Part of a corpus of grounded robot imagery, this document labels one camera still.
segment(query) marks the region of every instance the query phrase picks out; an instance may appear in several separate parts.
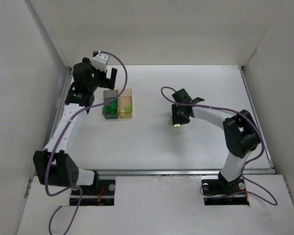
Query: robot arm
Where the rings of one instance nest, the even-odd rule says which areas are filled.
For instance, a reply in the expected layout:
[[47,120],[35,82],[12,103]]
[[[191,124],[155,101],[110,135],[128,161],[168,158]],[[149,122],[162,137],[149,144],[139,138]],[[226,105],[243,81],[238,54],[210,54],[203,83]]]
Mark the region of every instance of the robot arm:
[[70,158],[70,147],[72,146],[80,125],[88,115],[89,110],[79,113],[73,120],[72,115],[77,111],[89,107],[93,104],[94,92],[98,87],[113,90],[116,81],[117,69],[112,68],[111,78],[106,78],[107,63],[110,56],[99,53],[94,54],[90,60],[83,58],[82,63],[73,67],[73,79],[67,98],[65,100],[64,111],[61,120],[51,137],[49,143],[43,151],[36,151],[33,156],[34,165],[39,178],[39,182],[44,185],[45,174],[49,156],[56,146],[62,131],[70,121],[68,129],[55,151],[54,161],[49,172],[49,185],[70,187],[85,185],[95,186],[98,184],[98,173],[92,170],[84,170],[77,167]]
[[[204,101],[202,98],[191,99],[184,89],[175,92],[172,97],[177,103],[196,104]],[[253,124],[251,114],[242,110],[242,115],[247,117]],[[251,152],[256,149],[260,140],[253,128],[240,116],[209,108],[198,106],[179,106],[172,105],[173,126],[187,124],[190,118],[205,120],[224,131],[226,146],[229,153],[224,167],[218,175],[219,185],[227,189],[236,184],[241,177],[241,170],[250,156]]]

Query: cable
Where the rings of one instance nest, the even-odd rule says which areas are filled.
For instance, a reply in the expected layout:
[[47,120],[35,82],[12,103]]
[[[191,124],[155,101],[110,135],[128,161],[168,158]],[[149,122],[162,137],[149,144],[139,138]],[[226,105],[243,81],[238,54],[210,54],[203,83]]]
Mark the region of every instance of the cable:
[[254,182],[254,181],[252,181],[252,180],[250,180],[250,179],[247,179],[247,178],[243,175],[243,171],[244,171],[244,169],[245,169],[245,166],[246,166],[248,163],[250,163],[250,162],[252,162],[252,161],[255,161],[255,160],[259,159],[259,158],[262,156],[262,154],[264,153],[264,151],[265,151],[265,143],[264,143],[264,140],[263,140],[263,138],[262,138],[262,136],[261,136],[259,130],[257,129],[257,127],[256,127],[256,126],[255,126],[255,125],[254,125],[254,124],[253,124],[253,123],[252,123],[247,117],[245,117],[244,115],[242,115],[240,112],[238,112],[238,111],[236,111],[236,110],[228,109],[228,108],[221,108],[221,107],[208,106],[208,105],[201,105],[201,104],[182,104],[182,103],[177,103],[177,102],[175,102],[175,101],[169,99],[168,97],[166,97],[166,95],[163,93],[163,89],[170,89],[170,90],[172,90],[172,91],[174,91],[174,92],[176,92],[176,90],[173,89],[172,87],[162,87],[162,88],[161,88],[161,94],[162,94],[162,96],[163,96],[167,101],[169,101],[169,102],[171,102],[171,103],[173,103],[173,104],[180,105],[180,106],[196,106],[196,107],[208,108],[208,109],[214,109],[214,110],[224,110],[224,111],[229,111],[229,112],[232,112],[232,113],[235,113],[235,114],[239,115],[240,117],[242,117],[242,118],[243,118],[243,119],[244,119],[244,120],[245,120],[245,121],[246,121],[246,122],[247,122],[247,123],[253,128],[253,129],[254,129],[254,131],[256,132],[256,134],[257,134],[257,136],[258,136],[258,138],[259,138],[259,140],[260,140],[261,147],[262,147],[260,153],[259,153],[256,157],[254,157],[253,159],[250,159],[250,160],[248,160],[248,161],[245,162],[245,165],[243,166],[243,168],[242,168],[242,170],[241,170],[241,177],[242,177],[243,179],[245,179],[246,181],[249,181],[249,182],[251,182],[252,184],[254,184],[254,185],[260,187],[261,189],[263,189],[266,193],[268,193],[268,194],[272,197],[272,199],[274,200],[274,203],[268,201],[267,199],[263,198],[262,196],[259,196],[259,195],[256,194],[256,193],[253,193],[253,192],[250,192],[250,191],[240,191],[240,192],[236,192],[236,193],[233,193],[233,194],[230,194],[230,195],[225,195],[225,196],[221,196],[221,197],[215,197],[215,199],[227,198],[227,197],[231,197],[231,196],[234,196],[234,195],[236,195],[236,194],[241,194],[241,193],[249,193],[249,194],[252,194],[252,195],[254,195],[254,196],[256,196],[256,197],[258,197],[258,198],[264,200],[265,202],[267,202],[267,203],[269,203],[269,204],[271,204],[271,205],[273,205],[273,206],[277,206],[277,205],[278,205],[277,200],[275,199],[275,197],[273,196],[273,194],[272,194],[271,192],[269,192],[268,189],[266,189],[265,187],[261,186],[260,184]]
[[[104,54],[111,55],[112,57],[114,57],[114,58],[115,58],[115,59],[121,64],[121,66],[122,66],[123,69],[124,69],[124,72],[125,72],[125,82],[124,82],[124,86],[123,86],[121,92],[120,92],[120,93],[119,93],[119,94],[118,94],[113,100],[110,100],[110,101],[109,101],[109,102],[112,102],[112,101],[118,99],[118,98],[122,95],[122,93],[124,92],[124,90],[125,90],[125,88],[126,88],[126,85],[127,85],[127,70],[126,70],[126,67],[125,67],[125,65],[123,64],[123,62],[122,62],[122,61],[121,61],[116,55],[114,55],[114,54],[112,54],[112,53],[109,53],[109,52],[107,52],[107,51],[95,51],[95,53],[104,53]],[[60,193],[62,193],[62,192],[64,192],[64,191],[66,191],[66,190],[69,189],[69,188],[65,188],[65,189],[62,189],[62,190],[60,190],[60,191],[58,191],[58,192],[56,192],[56,193],[50,193],[49,188],[48,188],[48,182],[49,182],[49,172],[50,172],[50,167],[51,167],[51,163],[52,163],[53,158],[54,158],[55,151],[57,150],[57,147],[59,146],[59,144],[60,144],[60,142],[61,142],[61,140],[62,140],[62,138],[63,138],[65,132],[67,131],[69,125],[71,124],[71,120],[73,120],[78,114],[80,114],[81,112],[83,112],[83,111],[85,111],[85,110],[90,110],[90,109],[92,109],[92,108],[99,107],[99,106],[106,105],[106,104],[108,104],[108,103],[107,103],[107,102],[104,102],[104,103],[95,104],[95,105],[92,105],[92,106],[89,106],[89,107],[85,107],[85,108],[82,108],[82,109],[78,110],[75,114],[72,115],[72,117],[70,118],[70,121],[68,121],[68,123],[67,123],[66,126],[64,127],[63,131],[61,132],[61,134],[60,134],[60,136],[59,136],[59,139],[58,139],[57,142],[55,143],[55,146],[54,146],[54,148],[53,148],[53,150],[52,150],[52,152],[51,152],[51,154],[50,154],[49,161],[48,161],[48,163],[47,163],[47,169],[46,169],[46,174],[45,174],[45,191],[46,191],[46,194],[47,194],[49,197],[54,197],[54,196],[59,195]],[[77,206],[76,206],[75,212],[74,212],[74,214],[73,214],[73,217],[72,217],[72,219],[71,219],[71,221],[70,221],[70,223],[69,223],[69,226],[68,226],[68,228],[66,229],[66,231],[64,232],[63,235],[65,235],[65,234],[69,231],[69,229],[70,229],[70,227],[71,227],[71,225],[72,225],[72,223],[73,223],[73,220],[74,220],[74,218],[75,218],[75,215],[76,215],[77,209],[78,209],[78,207],[79,207],[79,205],[80,205],[80,202],[81,202],[81,198],[82,198],[82,193],[83,193],[83,192],[82,192],[82,189],[81,189],[80,186],[78,186],[77,188],[80,190],[79,201],[78,201],[78,203],[77,203]],[[50,221],[49,221],[49,234],[50,234],[50,235],[53,235],[52,232],[51,232],[51,229],[50,229],[52,219],[53,219],[54,215],[56,214],[56,212],[57,212],[61,207],[62,207],[62,206],[60,206],[60,207],[59,207],[59,208],[53,213],[53,215],[52,215],[51,218],[50,218]]]

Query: screw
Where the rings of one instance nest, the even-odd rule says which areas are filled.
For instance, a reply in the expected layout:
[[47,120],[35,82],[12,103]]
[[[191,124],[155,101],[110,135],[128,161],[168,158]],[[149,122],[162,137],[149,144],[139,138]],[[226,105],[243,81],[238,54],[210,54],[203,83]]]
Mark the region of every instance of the screw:
[[207,191],[209,189],[209,184],[208,183],[204,183],[202,185],[202,189],[205,190],[205,191]]
[[245,184],[244,183],[239,183],[239,188],[244,190],[246,188]]
[[109,190],[114,191],[116,189],[116,186],[114,184],[109,185]]

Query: white connector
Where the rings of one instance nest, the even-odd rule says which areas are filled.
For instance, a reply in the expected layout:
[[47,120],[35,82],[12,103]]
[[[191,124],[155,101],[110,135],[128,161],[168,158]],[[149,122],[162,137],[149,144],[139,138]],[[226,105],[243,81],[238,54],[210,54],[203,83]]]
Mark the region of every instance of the white connector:
[[92,58],[92,66],[94,66],[97,70],[107,72],[107,64],[109,59],[110,55],[99,53]]

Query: white table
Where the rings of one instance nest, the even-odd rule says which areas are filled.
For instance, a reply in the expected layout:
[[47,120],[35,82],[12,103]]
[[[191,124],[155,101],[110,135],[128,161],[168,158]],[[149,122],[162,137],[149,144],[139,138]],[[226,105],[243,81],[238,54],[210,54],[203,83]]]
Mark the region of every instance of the white table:
[[[116,89],[123,87],[118,68]],[[162,86],[185,88],[192,98],[252,113],[238,66],[127,66],[128,88],[133,91],[133,118],[105,120],[102,108],[90,111],[76,136],[70,156],[85,169],[221,169],[228,150],[221,129],[199,119],[172,127],[171,103]],[[171,97],[170,90],[165,91]],[[103,89],[95,103],[103,102]],[[260,146],[253,152],[255,157]],[[270,168],[267,155],[248,168]]]
[[[272,206],[249,196],[250,206],[205,206],[200,176],[117,177],[114,206],[80,207],[67,235],[294,235],[294,207],[282,176],[254,175],[277,199]],[[246,188],[269,200],[259,187]],[[54,198],[34,178],[18,235],[49,235],[55,209],[68,205],[70,192]],[[63,207],[52,223],[65,231],[75,206]]]

